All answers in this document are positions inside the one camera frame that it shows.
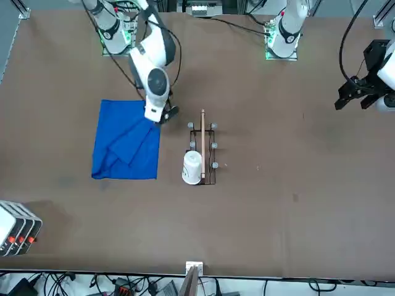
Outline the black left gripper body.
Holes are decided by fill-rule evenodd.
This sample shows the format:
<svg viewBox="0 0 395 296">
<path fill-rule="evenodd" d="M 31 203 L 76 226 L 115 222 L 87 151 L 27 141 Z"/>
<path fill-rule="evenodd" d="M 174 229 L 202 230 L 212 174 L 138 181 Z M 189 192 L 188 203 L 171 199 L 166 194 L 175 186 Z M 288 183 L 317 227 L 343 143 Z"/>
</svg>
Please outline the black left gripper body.
<svg viewBox="0 0 395 296">
<path fill-rule="evenodd" d="M 362 93 L 381 93 L 390 90 L 390 87 L 378 76 L 386 59 L 387 48 L 391 45 L 389 39 L 374 39 L 364 50 L 367 75 L 355 81 Z"/>
</svg>

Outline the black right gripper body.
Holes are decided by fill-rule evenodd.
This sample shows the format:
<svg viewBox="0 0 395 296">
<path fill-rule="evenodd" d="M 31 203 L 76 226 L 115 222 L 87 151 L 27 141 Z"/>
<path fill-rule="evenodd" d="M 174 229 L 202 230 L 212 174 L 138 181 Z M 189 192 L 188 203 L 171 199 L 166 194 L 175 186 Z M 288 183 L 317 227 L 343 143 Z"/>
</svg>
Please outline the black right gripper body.
<svg viewBox="0 0 395 296">
<path fill-rule="evenodd" d="M 173 107 L 170 107 L 170 108 L 165 107 L 162 110 L 159 124 L 163 125 L 164 123 L 168 122 L 170 119 L 175 117 L 178 114 L 178 112 L 179 112 L 179 107 L 178 106 L 173 106 Z"/>
</svg>

